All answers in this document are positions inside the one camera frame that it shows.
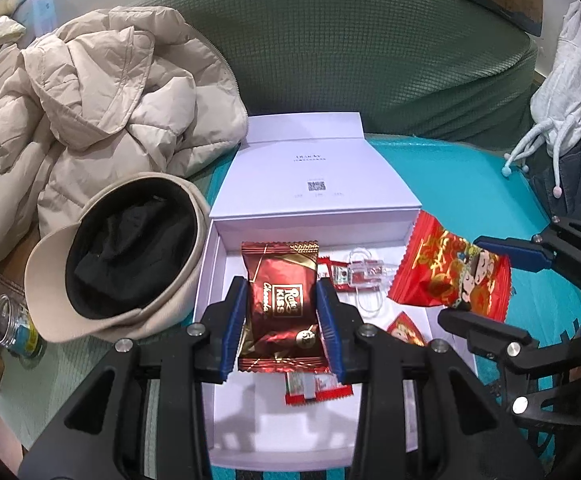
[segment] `jar lid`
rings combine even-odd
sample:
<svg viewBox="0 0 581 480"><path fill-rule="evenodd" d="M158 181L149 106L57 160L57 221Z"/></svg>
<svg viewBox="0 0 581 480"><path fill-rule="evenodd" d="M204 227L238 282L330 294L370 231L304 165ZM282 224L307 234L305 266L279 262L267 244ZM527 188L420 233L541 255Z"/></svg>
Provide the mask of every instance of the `jar lid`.
<svg viewBox="0 0 581 480"><path fill-rule="evenodd" d="M2 294L0 296L0 344L6 343L13 335L12 313L11 299L6 294Z"/></svg>

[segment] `green fabric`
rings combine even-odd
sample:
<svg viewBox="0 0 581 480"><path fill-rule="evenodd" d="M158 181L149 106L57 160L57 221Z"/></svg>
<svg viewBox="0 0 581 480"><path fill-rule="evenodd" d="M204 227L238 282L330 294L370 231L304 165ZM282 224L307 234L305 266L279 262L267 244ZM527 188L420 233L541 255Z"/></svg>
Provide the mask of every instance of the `green fabric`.
<svg viewBox="0 0 581 480"><path fill-rule="evenodd" d="M219 157L215 161L215 164L213 164L214 171L210 177L208 182L208 189L206 191L206 199L208 200L208 203L211 207L215 203L215 199L219 193L219 188L224 183L226 173L228 173L228 168L230 168L235 155L237 155L238 148L239 147L237 146L237 148L234 150L231 150L228 153L224 153L224 155Z"/></svg>
<svg viewBox="0 0 581 480"><path fill-rule="evenodd" d="M33 369L2 352L4 375L0 385L0 416L26 449L40 436L79 383L110 348L110 343L85 337L52 344Z"/></svg>
<svg viewBox="0 0 581 480"><path fill-rule="evenodd" d="M144 0L224 54L250 114L356 110L364 129L514 145L535 43L467 0Z"/></svg>

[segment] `box lid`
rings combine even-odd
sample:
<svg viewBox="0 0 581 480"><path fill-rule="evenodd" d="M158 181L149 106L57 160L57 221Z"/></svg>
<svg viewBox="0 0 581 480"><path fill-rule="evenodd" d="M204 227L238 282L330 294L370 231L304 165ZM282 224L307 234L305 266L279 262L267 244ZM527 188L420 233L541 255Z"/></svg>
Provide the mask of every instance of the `box lid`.
<svg viewBox="0 0 581 480"><path fill-rule="evenodd" d="M419 208L410 188L364 139L358 113L305 113L249 118L210 216Z"/></svg>

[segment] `hoodie drawstring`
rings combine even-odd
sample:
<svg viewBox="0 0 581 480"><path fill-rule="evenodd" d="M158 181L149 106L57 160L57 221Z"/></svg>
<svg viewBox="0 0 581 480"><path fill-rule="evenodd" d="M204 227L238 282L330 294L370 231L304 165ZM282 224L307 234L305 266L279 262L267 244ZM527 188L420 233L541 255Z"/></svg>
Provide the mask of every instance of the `hoodie drawstring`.
<svg viewBox="0 0 581 480"><path fill-rule="evenodd" d="M576 119L573 115L567 117L557 132L557 138L555 139L555 145L553 146L553 171L555 172L553 196L555 198L561 198L561 194L563 193L563 190L561 189L561 175L559 174L559 152L561 151L561 145L563 144L565 136L574 126L575 121Z"/></svg>
<svg viewBox="0 0 581 480"><path fill-rule="evenodd" d="M510 169L510 165L521 158L527 158L545 142L544 137L542 136L543 133L547 132L553 127L553 120L548 118L544 121L541 121L539 124L535 124L526 135L517 143L515 149L512 150L512 153L506 153L504 158L506 159L506 163L501 168L501 174L505 177L509 177L512 170Z"/></svg>

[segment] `red snack bag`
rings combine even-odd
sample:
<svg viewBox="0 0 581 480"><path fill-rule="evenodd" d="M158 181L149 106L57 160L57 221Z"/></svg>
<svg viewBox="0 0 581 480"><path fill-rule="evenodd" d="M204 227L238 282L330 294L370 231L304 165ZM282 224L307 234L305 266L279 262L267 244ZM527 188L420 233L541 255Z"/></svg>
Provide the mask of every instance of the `red snack bag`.
<svg viewBox="0 0 581 480"><path fill-rule="evenodd" d="M401 304L464 308L503 322L510 260L452 234L422 211L388 297Z"/></svg>
<svg viewBox="0 0 581 480"><path fill-rule="evenodd" d="M286 374L286 405L298 406L352 395L352 386L337 382L334 374Z"/></svg>
<svg viewBox="0 0 581 480"><path fill-rule="evenodd" d="M251 297L239 370L328 370L312 300L318 250L316 242L242 243Z"/></svg>
<svg viewBox="0 0 581 480"><path fill-rule="evenodd" d="M426 346L426 339L423 338L417 325L405 312L397 316L385 331L391 336L401 339L404 343Z"/></svg>

